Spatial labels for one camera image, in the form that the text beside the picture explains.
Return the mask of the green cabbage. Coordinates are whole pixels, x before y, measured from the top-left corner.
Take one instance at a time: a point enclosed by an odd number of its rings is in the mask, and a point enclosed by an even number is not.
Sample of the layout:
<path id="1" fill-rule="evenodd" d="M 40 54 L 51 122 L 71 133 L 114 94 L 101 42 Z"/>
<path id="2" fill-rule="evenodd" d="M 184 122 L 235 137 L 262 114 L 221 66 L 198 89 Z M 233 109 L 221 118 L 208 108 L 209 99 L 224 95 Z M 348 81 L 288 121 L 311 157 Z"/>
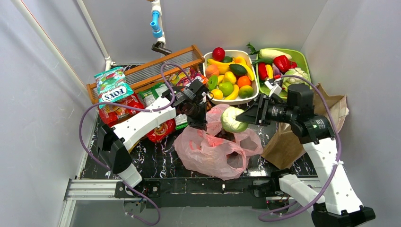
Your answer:
<path id="1" fill-rule="evenodd" d="M 247 122 L 241 122 L 236 119 L 237 116 L 244 113 L 244 110 L 230 106 L 223 111 L 221 115 L 222 128 L 231 133 L 240 133 L 248 128 Z"/>

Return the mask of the pink plastic grocery bag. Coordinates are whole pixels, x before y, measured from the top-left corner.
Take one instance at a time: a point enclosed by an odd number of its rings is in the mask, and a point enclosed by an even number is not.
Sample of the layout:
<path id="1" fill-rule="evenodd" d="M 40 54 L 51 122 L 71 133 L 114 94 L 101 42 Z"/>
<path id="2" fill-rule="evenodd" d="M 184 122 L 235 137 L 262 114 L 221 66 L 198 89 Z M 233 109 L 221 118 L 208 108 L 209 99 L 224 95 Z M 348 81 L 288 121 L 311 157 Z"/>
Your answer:
<path id="1" fill-rule="evenodd" d="M 231 180 L 247 168 L 251 156 L 263 152 L 261 139 L 249 127 L 240 133 L 222 128 L 221 115 L 230 105 L 219 104 L 206 113 L 207 130 L 186 127 L 173 147 L 187 170 Z"/>

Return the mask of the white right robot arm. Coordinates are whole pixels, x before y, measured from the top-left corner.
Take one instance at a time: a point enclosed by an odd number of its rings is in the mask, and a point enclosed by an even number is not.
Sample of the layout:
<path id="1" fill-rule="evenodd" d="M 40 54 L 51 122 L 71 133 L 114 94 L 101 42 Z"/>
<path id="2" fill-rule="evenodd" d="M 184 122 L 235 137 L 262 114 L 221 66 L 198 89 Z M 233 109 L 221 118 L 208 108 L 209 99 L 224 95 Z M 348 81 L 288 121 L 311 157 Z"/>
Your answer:
<path id="1" fill-rule="evenodd" d="M 289 124 L 313 162 L 322 184 L 319 192 L 289 170 L 272 174 L 271 186 L 289 194 L 301 205 L 281 219 L 309 211 L 316 227 L 357 227 L 374 220 L 376 215 L 371 207 L 361 202 L 348 180 L 340 159 L 341 141 L 332 117 L 314 113 L 314 95 L 319 94 L 316 86 L 305 84 L 289 86 L 286 101 L 276 94 L 261 94 L 236 120 L 263 126 L 272 121 Z"/>

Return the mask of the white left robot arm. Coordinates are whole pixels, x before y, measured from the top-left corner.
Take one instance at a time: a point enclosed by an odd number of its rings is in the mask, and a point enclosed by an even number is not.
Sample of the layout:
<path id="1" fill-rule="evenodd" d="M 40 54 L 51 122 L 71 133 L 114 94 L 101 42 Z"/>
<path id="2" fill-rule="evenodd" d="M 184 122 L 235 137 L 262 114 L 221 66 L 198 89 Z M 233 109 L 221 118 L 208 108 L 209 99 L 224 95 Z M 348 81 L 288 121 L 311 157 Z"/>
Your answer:
<path id="1" fill-rule="evenodd" d="M 206 130 L 207 96 L 209 89 L 198 79 L 188 86 L 174 86 L 164 91 L 143 112 L 109 127 L 103 124 L 98 131 L 97 151 L 110 171 L 117 174 L 126 185 L 135 187 L 142 177 L 128 151 L 147 133 L 162 123 L 183 114 L 188 125 L 195 129 Z"/>

